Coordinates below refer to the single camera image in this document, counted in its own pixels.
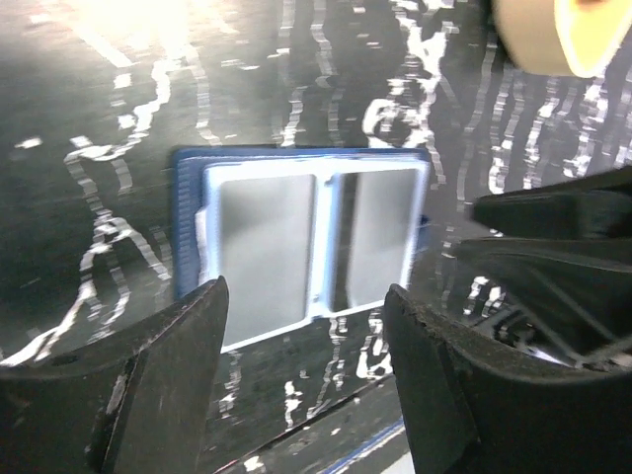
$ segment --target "yellow object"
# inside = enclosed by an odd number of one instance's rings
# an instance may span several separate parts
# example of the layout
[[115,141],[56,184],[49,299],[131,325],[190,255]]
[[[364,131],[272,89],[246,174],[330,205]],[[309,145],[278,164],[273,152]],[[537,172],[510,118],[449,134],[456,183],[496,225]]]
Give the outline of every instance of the yellow object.
[[494,0],[515,64],[532,74],[594,77],[632,26],[632,0]]

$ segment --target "black plastic part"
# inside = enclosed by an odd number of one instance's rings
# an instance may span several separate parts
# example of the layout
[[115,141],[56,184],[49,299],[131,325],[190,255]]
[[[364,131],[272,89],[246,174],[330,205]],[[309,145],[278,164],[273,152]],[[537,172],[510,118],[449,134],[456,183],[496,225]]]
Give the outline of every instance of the black plastic part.
[[223,278],[72,353],[0,369],[0,472],[196,471],[228,311]]
[[417,472],[630,472],[632,373],[525,355],[413,303],[396,285],[385,334]]
[[482,197],[472,219],[504,234],[455,250],[503,286],[579,362],[632,347],[632,168]]

